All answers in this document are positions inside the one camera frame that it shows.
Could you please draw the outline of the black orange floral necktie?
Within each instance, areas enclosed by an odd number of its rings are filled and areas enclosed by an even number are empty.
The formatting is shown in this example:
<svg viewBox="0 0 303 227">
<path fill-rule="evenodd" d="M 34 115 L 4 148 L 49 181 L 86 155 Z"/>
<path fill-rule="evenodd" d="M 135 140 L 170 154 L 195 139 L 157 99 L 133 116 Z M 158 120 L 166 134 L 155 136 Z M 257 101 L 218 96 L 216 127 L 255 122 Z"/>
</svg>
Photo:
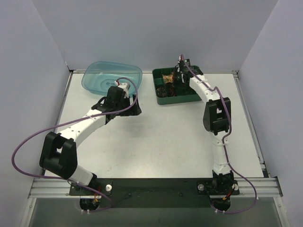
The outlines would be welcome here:
<svg viewBox="0 0 303 227">
<path fill-rule="evenodd" d="M 177 92 L 175 90 L 175 87 L 171 82 L 165 84 L 165 89 L 166 89 L 167 97 L 177 96 Z"/>
</svg>

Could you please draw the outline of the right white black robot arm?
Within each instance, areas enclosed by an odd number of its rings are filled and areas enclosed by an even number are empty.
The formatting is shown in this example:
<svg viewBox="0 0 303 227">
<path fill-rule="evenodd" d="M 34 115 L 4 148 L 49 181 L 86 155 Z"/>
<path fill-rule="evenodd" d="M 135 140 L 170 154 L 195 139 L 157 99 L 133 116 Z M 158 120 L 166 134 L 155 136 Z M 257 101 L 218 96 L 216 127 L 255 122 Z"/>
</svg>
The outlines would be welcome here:
<svg viewBox="0 0 303 227">
<path fill-rule="evenodd" d="M 194 70 L 187 60 L 180 60 L 174 68 L 173 85 L 176 89 L 193 89 L 205 104 L 203 125 L 212 140 L 213 182 L 217 193 L 234 189 L 233 172 L 226 157 L 226 143 L 231 133 L 231 101 L 224 98 L 218 87 L 212 88 L 200 70 Z"/>
</svg>

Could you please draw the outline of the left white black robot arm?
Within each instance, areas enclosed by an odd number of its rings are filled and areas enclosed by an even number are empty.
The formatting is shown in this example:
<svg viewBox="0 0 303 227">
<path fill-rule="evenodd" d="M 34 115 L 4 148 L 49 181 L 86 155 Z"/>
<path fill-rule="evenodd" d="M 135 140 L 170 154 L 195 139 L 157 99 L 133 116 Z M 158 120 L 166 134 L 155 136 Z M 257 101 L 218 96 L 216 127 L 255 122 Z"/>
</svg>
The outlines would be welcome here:
<svg viewBox="0 0 303 227">
<path fill-rule="evenodd" d="M 129 83 L 111 86 L 83 117 L 83 121 L 46 135 L 39 165 L 65 179 L 91 186 L 96 175 L 78 164 L 77 148 L 95 130 L 108 124 L 116 116 L 137 116 L 142 111 L 137 101 L 130 103 Z"/>
</svg>

